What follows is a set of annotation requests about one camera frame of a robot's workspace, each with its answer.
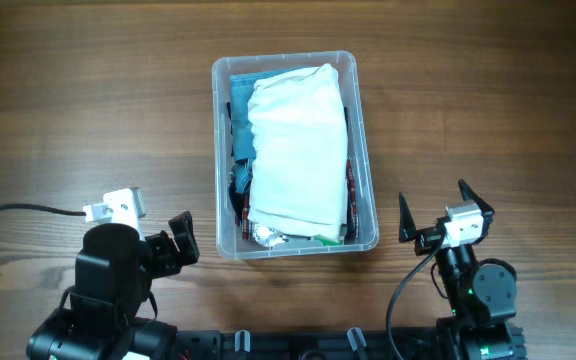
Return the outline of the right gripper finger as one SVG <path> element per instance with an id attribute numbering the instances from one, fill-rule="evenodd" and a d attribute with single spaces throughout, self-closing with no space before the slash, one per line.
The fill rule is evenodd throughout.
<path id="1" fill-rule="evenodd" d="M 466 183 L 466 181 L 464 179 L 460 179 L 458 181 L 458 187 L 459 187 L 459 190 L 460 190 L 460 193 L 461 193 L 463 200 L 464 201 L 473 200 L 474 203 L 482 211 L 482 216 L 485 219 L 491 220 L 494 217 L 494 215 L 495 215 L 494 209 L 486 201 L 484 201 L 479 195 L 477 195 L 472 190 L 472 188 Z"/>
<path id="2" fill-rule="evenodd" d="M 410 212 L 406 198 L 402 192 L 399 193 L 399 242 L 406 243 L 416 238 L 417 228 Z"/>

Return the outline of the white printed t-shirt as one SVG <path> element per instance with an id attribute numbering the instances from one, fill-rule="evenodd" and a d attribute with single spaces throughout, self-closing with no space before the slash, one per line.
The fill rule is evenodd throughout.
<path id="1" fill-rule="evenodd" d="M 345 224 L 340 227 L 338 238 L 336 240 L 331 240 L 320 235 L 314 237 L 288 235 L 278 230 L 250 222 L 247 231 L 242 234 L 242 238 L 266 248 L 274 248 L 279 245 L 297 245 L 301 243 L 314 244 L 315 242 L 319 242 L 323 246 L 339 246 L 344 243 L 346 235 L 347 226 Z"/>

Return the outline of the black garment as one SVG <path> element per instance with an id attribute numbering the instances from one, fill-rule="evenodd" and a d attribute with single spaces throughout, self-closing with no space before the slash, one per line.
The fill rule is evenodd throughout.
<path id="1" fill-rule="evenodd" d="M 228 113 L 228 120 L 230 124 L 230 134 L 233 134 L 232 128 L 232 111 L 231 111 L 231 103 L 226 103 L 227 113 Z M 231 146 L 231 157 L 234 158 L 234 145 Z M 241 196 L 238 195 L 236 192 L 236 175 L 235 175 L 235 165 L 231 167 L 229 172 L 229 179 L 228 179 L 228 199 L 230 201 L 230 205 L 234 211 L 234 222 L 235 225 L 239 226 L 241 222 L 241 214 L 242 214 L 242 203 L 241 203 Z"/>

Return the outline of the cream cloth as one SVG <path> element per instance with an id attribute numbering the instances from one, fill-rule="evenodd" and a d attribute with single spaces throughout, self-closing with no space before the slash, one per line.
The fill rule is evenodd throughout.
<path id="1" fill-rule="evenodd" d="M 348 132 L 329 63 L 255 82 L 248 101 L 256 157 L 251 222 L 336 242 L 347 203 Z"/>

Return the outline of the blue jeans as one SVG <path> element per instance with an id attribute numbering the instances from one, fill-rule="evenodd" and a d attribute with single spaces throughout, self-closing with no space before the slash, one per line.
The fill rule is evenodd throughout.
<path id="1" fill-rule="evenodd" d="M 252 124 L 248 116 L 248 102 L 254 92 L 257 80 L 292 71 L 292 68 L 271 70 L 265 72 L 231 75 L 230 80 L 230 106 L 231 125 L 233 135 L 234 176 L 235 191 L 245 194 L 249 191 L 252 180 L 252 164 L 256 158 L 253 146 L 254 136 Z"/>

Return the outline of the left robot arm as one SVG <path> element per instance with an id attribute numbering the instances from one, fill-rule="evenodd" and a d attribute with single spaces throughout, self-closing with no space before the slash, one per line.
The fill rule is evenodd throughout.
<path id="1" fill-rule="evenodd" d="M 125 224 L 90 229 L 75 261 L 75 284 L 31 336 L 30 359 L 177 359 L 177 328 L 139 318 L 148 301 L 157 311 L 152 281 L 198 262 L 192 215 L 169 221 L 173 233 L 141 238 Z"/>

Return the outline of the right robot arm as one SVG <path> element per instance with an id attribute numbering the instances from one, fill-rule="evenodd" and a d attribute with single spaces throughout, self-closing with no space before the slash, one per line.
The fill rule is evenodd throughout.
<path id="1" fill-rule="evenodd" d="M 392 328 L 394 305 L 404 287 L 427 264 L 437 271 L 452 315 L 436 322 L 435 334 L 444 359 L 525 359 L 523 330 L 509 323 L 517 314 L 517 272 L 509 263 L 479 260 L 474 246 L 489 234 L 495 210 L 461 179 L 462 202 L 448 206 L 445 215 L 427 228 L 416 226 L 404 195 L 399 196 L 399 241 L 412 242 L 420 263 L 394 291 L 388 304 L 386 332 L 396 358 L 398 350 Z"/>

